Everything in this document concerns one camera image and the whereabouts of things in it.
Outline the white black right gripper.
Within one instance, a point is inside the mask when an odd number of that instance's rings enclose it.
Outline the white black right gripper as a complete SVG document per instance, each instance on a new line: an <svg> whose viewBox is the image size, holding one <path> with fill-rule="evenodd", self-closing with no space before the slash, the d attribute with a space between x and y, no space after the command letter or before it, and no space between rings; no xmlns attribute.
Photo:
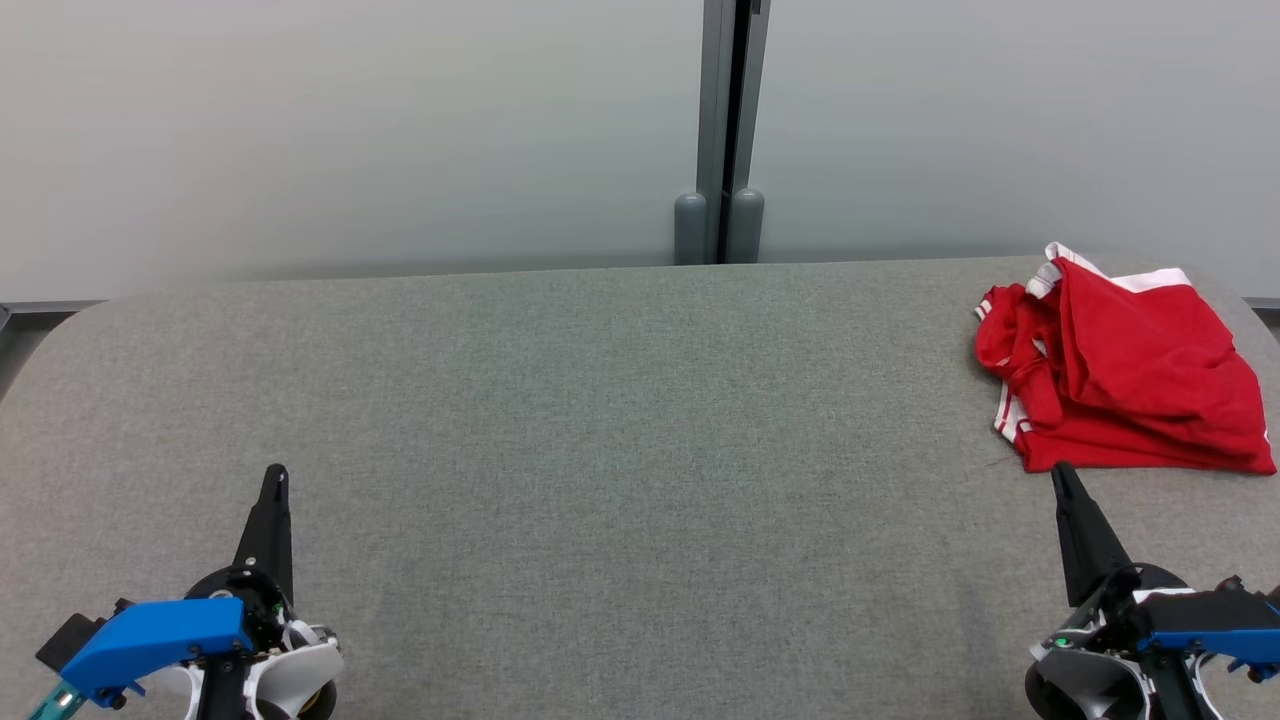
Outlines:
<svg viewBox="0 0 1280 720"><path fill-rule="evenodd" d="M1148 600L1192 594L1162 568L1135 568L1070 462L1050 473L1071 614L1032 646L1027 698L1041 719L1213 719L1198 644L1170 650L1133 614Z"/></svg>

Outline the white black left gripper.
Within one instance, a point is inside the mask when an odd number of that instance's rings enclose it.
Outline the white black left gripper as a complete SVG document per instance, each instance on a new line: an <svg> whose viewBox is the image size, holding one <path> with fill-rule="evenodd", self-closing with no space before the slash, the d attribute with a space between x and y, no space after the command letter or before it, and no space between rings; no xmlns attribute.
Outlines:
<svg viewBox="0 0 1280 720"><path fill-rule="evenodd" d="M274 462L233 557L188 592L191 600L237 597L251 646L193 659L150 676L151 691L182 694L187 719L329 719L346 666L333 629L294 610L289 473Z"/></svg>

